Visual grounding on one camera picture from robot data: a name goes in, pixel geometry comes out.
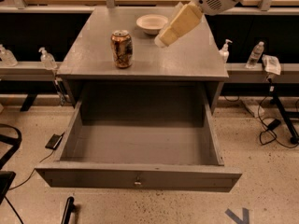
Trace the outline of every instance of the drawer front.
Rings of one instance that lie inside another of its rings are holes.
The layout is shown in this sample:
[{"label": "drawer front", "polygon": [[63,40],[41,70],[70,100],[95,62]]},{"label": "drawer front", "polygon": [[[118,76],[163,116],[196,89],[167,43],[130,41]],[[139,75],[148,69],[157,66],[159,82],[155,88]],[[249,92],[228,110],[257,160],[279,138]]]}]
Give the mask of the drawer front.
[{"label": "drawer front", "polygon": [[61,161],[39,164],[51,187],[229,191],[238,169],[218,166],[120,165]]}]

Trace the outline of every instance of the cabinet top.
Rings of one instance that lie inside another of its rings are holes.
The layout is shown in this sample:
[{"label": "cabinet top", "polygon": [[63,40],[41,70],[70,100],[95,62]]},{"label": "cabinet top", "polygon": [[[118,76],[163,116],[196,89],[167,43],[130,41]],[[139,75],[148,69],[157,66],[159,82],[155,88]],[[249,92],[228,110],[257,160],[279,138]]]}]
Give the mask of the cabinet top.
[{"label": "cabinet top", "polygon": [[[87,20],[58,76],[67,78],[143,80],[224,80],[228,77],[206,19],[168,48],[158,48],[136,20],[147,14],[169,17],[172,7],[99,7]],[[110,46],[115,30],[129,31],[133,65],[115,67]]]}]

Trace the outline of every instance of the black cable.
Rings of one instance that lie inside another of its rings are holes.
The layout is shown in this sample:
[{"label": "black cable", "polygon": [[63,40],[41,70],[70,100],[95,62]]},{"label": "black cable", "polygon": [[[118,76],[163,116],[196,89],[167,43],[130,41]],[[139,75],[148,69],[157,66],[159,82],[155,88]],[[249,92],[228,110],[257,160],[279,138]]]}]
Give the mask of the black cable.
[{"label": "black cable", "polygon": [[[260,102],[260,104],[259,104],[259,107],[258,107],[258,118],[259,118],[259,120],[260,120],[260,122],[261,122],[261,124],[263,125],[263,128],[264,128],[264,131],[262,131],[262,132],[260,133],[260,143],[261,143],[261,145],[268,145],[268,144],[270,144],[270,143],[276,141],[279,145],[281,145],[281,146],[283,146],[283,147],[285,147],[285,148],[292,149],[292,148],[296,148],[296,147],[298,147],[298,146],[299,146],[299,143],[296,144],[296,145],[294,145],[293,147],[289,147],[289,146],[286,146],[286,145],[282,144],[281,142],[279,142],[279,141],[278,141],[278,136],[277,136],[277,134],[276,134],[274,131],[269,130],[269,129],[268,129],[268,126],[264,123],[264,120],[265,120],[265,119],[269,119],[269,118],[270,118],[270,117],[268,117],[268,118],[264,118],[264,119],[262,119],[261,116],[260,116],[260,107],[262,106],[262,103],[264,102],[264,100],[265,100],[266,98],[268,98],[268,96],[265,96],[265,97],[261,100],[261,102]],[[273,139],[272,139],[272,140],[269,140],[269,141],[267,141],[267,142],[265,142],[265,143],[263,143],[263,141],[262,141],[263,133],[270,133],[270,135],[273,137]]]},{"label": "black cable", "polygon": [[24,224],[24,223],[22,222],[21,217],[19,216],[18,212],[17,212],[16,209],[13,207],[13,205],[10,203],[9,199],[8,199],[6,196],[5,196],[4,198],[5,198],[5,200],[7,200],[7,203],[10,205],[10,207],[11,207],[11,209],[14,211],[14,213],[17,215],[17,217],[18,217],[20,223],[21,223],[21,224]]},{"label": "black cable", "polygon": [[[42,159],[40,162],[42,162],[42,161],[46,160],[47,158],[49,158],[54,153],[54,151],[55,150],[53,150],[46,158]],[[35,169],[31,172],[31,174],[29,175],[29,177],[25,181],[23,181],[22,183],[20,183],[19,185],[15,186],[13,188],[10,188],[9,190],[14,190],[14,189],[16,189],[16,188],[24,185],[26,182],[28,182],[30,180],[30,178],[32,177],[32,175],[34,174],[34,172],[35,172]]]}]

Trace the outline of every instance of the can label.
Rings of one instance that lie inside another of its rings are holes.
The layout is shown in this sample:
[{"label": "can label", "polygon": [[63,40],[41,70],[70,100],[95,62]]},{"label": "can label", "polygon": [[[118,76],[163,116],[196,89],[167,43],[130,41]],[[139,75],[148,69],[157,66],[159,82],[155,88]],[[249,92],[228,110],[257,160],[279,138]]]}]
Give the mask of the can label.
[{"label": "can label", "polygon": [[111,36],[111,48],[114,64],[118,68],[127,68],[132,65],[133,46],[132,38],[126,30],[117,30]]}]

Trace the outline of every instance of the plastic bottle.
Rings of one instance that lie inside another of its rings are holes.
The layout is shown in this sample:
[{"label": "plastic bottle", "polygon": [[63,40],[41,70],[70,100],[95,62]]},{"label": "plastic bottle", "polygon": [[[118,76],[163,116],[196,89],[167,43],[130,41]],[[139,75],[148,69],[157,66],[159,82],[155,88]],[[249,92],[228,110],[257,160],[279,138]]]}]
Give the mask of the plastic bottle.
[{"label": "plastic bottle", "polygon": [[219,50],[219,54],[223,58],[223,62],[226,63],[230,52],[228,51],[228,43],[233,43],[231,40],[226,39],[222,49]]},{"label": "plastic bottle", "polygon": [[58,68],[58,65],[55,62],[54,57],[52,56],[52,54],[47,53],[45,48],[40,48],[39,52],[42,53],[40,61],[44,64],[47,70],[56,70]]},{"label": "plastic bottle", "polygon": [[2,44],[0,44],[0,58],[4,65],[15,66],[18,61],[9,49],[5,49]]},{"label": "plastic bottle", "polygon": [[263,54],[263,41],[260,41],[258,45],[254,47],[252,53],[249,56],[249,60],[246,63],[246,68],[251,69],[253,68],[256,63],[260,60]]}]

